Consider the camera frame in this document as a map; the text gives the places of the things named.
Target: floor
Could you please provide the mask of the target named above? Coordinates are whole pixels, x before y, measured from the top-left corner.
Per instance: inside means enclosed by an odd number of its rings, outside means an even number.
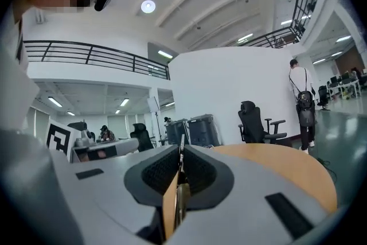
[[[328,108],[316,111],[315,147],[309,154],[330,162],[340,207],[352,201],[367,171],[367,93],[359,101],[336,101]],[[301,145],[300,140],[293,143],[294,148]]]

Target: ceiling light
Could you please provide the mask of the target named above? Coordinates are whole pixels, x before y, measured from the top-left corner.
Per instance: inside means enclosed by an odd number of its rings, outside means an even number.
[[[152,13],[155,10],[155,3],[152,0],[145,0],[141,8],[144,13]]]
[[[290,22],[292,22],[293,20],[289,20],[289,21],[285,21],[285,22],[281,22],[281,25],[285,25],[285,24],[289,24]]]
[[[120,106],[125,106],[126,103],[128,103],[129,99],[125,98],[122,102]]]
[[[158,53],[160,54],[160,55],[163,55],[164,57],[167,57],[168,59],[171,59],[173,56],[172,55],[169,55],[168,53],[166,53],[166,52],[163,52],[163,51],[158,51]]]
[[[318,61],[315,61],[313,64],[321,63],[321,62],[322,62],[322,61],[324,61],[324,60],[326,60],[326,59],[320,59],[320,60],[318,60]]]
[[[238,42],[240,42],[240,41],[242,41],[242,40],[245,40],[245,39],[247,39],[247,38],[250,38],[252,35],[253,35],[253,34],[249,34],[249,35],[247,35],[247,36],[245,36],[245,37],[239,38],[239,39],[238,39]]]
[[[342,52],[341,51],[339,51],[339,52],[337,52],[337,53],[334,53],[333,55],[331,55],[331,56],[336,56],[336,55],[339,55],[339,54],[341,54]]]
[[[56,104],[57,106],[59,106],[59,107],[63,107],[59,102],[57,102],[56,100],[54,100],[54,98],[53,98],[53,97],[48,97],[48,99],[49,99],[51,102],[53,102],[54,104]]]
[[[341,38],[339,38],[336,42],[340,42],[340,41],[348,40],[350,37],[351,37],[351,36],[341,37]]]

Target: office chair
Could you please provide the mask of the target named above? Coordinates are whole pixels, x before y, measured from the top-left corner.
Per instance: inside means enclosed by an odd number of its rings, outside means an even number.
[[[322,106],[321,110],[327,110],[325,108],[325,106],[327,106],[327,89],[326,89],[326,86],[320,86],[319,87],[319,96],[320,96],[320,98],[317,99],[318,100],[317,105]]]
[[[278,134],[279,124],[286,122],[285,119],[272,123],[269,123],[271,119],[265,119],[268,126],[268,131],[265,132],[261,123],[260,108],[256,107],[252,101],[241,102],[241,110],[238,114],[242,121],[242,125],[239,125],[242,141],[246,143],[265,143],[264,140],[266,139],[270,140],[270,144],[291,146],[289,140],[287,140],[289,142],[277,140],[287,136],[287,133]],[[274,126],[274,134],[269,134],[270,125]]]
[[[143,123],[134,123],[132,124],[135,128],[134,132],[130,133],[131,138],[136,138],[139,141],[139,152],[153,149],[153,144],[150,141],[149,133],[147,131],[147,127]]]

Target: round ceiling light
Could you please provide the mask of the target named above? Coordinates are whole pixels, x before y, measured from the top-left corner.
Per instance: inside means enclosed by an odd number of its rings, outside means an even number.
[[[152,13],[155,10],[155,3],[152,0],[145,0],[142,3],[142,11],[144,13]]]

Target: white desk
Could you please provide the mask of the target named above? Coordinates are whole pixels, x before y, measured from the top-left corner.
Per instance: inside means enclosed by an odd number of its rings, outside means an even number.
[[[339,91],[341,92],[342,94],[342,99],[343,99],[343,91],[342,91],[342,87],[345,87],[345,88],[348,88],[349,86],[353,86],[354,87],[354,93],[356,93],[356,97],[357,97],[357,86],[358,86],[358,89],[359,89],[359,95],[362,96],[362,91],[361,91],[361,86],[358,82],[358,80],[355,80],[353,82],[350,82],[348,84],[339,84],[337,85],[336,87],[333,87],[333,88],[327,88],[328,92],[329,92],[329,95],[330,95],[330,100],[333,99],[332,95],[331,95],[331,92],[330,90],[333,90],[333,89],[339,89]]]

